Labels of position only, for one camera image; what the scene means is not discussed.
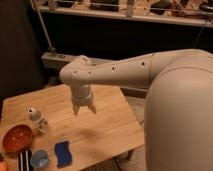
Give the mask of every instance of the wall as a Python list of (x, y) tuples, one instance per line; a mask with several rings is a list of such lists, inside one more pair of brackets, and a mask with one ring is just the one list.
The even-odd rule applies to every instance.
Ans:
[(26, 3), (0, 1), (0, 106), (4, 98), (42, 88), (42, 55)]

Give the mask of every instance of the cup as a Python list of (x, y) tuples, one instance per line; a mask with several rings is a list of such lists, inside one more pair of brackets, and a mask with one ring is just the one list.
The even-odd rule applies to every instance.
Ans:
[(30, 164), (35, 169), (43, 169), (49, 165), (49, 157), (45, 150), (35, 152), (31, 159)]

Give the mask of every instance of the blue sponge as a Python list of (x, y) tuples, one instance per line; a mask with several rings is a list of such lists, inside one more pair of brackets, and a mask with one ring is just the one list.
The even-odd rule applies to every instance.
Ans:
[(58, 159), (58, 164), (57, 164), (58, 168), (70, 165), (72, 163), (72, 155), (69, 151), (68, 146), (69, 146), (69, 141), (64, 141), (64, 142), (55, 144), (54, 151)]

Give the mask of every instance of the cable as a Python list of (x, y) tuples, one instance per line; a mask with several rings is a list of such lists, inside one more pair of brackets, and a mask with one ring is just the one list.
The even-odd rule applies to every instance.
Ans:
[(115, 164), (116, 164), (118, 170), (119, 170), (119, 171), (123, 171), (122, 168), (119, 166), (118, 161), (116, 160), (116, 158), (114, 157), (113, 159), (114, 159), (114, 161), (115, 161)]
[(205, 21), (203, 27), (201, 27), (200, 31), (198, 32), (197, 37), (196, 37), (196, 39), (195, 39), (195, 41), (194, 41), (194, 43), (193, 43), (193, 48), (196, 48), (197, 43), (199, 42), (200, 37), (201, 37), (201, 35), (202, 35), (202, 33), (203, 33), (203, 30), (205, 29), (205, 26), (206, 26), (206, 24), (207, 24), (207, 21), (208, 21), (208, 20)]
[(143, 123), (144, 123), (144, 120), (140, 121), (140, 123), (139, 123), (139, 124), (140, 124), (140, 125), (142, 125)]

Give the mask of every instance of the dark background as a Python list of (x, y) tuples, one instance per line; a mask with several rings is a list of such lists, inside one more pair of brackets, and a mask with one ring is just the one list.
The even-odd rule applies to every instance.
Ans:
[[(59, 14), (43, 16), (58, 53), (118, 60), (184, 48), (213, 52), (210, 28)], [(47, 43), (37, 14), (27, 1), (1, 0), (0, 21), (1, 102), (41, 89), (55, 72), (42, 66), (41, 55), (48, 50)]]

